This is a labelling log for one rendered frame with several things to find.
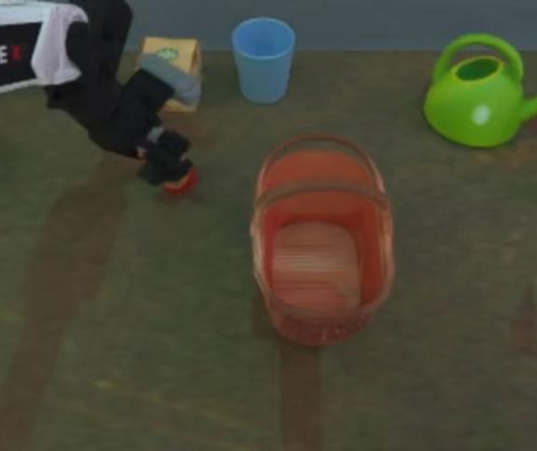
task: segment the gray wall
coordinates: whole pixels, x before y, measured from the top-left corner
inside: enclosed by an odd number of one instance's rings
[[[197,37],[229,47],[230,32],[253,16],[289,22],[305,50],[441,49],[467,32],[493,33],[537,50],[537,0],[129,0],[129,45],[142,35]]]

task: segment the brown box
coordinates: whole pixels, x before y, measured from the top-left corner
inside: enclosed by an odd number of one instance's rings
[[[139,57],[142,54],[158,54],[166,60],[166,64],[173,64],[189,75],[200,79],[202,76],[202,53],[197,39],[170,39],[146,37],[143,39]],[[179,101],[169,100],[162,111],[193,112],[198,105],[187,106]]]

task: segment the green watering can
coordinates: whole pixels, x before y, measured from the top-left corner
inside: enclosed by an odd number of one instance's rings
[[[468,45],[485,45],[501,54],[477,56],[449,68],[453,55]],[[524,99],[523,61],[508,42],[486,34],[454,40],[436,63],[423,111],[429,124],[452,141],[491,148],[510,140],[521,124],[537,116],[537,97]]]

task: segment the floor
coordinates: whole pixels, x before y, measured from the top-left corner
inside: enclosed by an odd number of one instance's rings
[[[167,118],[203,177],[178,201],[38,90],[0,97],[0,451],[537,449],[537,123],[495,150],[436,136],[435,57],[299,54],[258,107],[205,55],[202,108]],[[322,351],[275,339],[251,274],[256,173],[302,132],[365,148],[394,212],[390,298]]]

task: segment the basket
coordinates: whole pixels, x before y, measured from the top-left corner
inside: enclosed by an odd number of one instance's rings
[[[301,144],[326,142],[333,148]],[[345,139],[276,147],[256,182],[254,276],[277,332],[306,346],[347,340],[387,298],[391,209],[371,159]]]

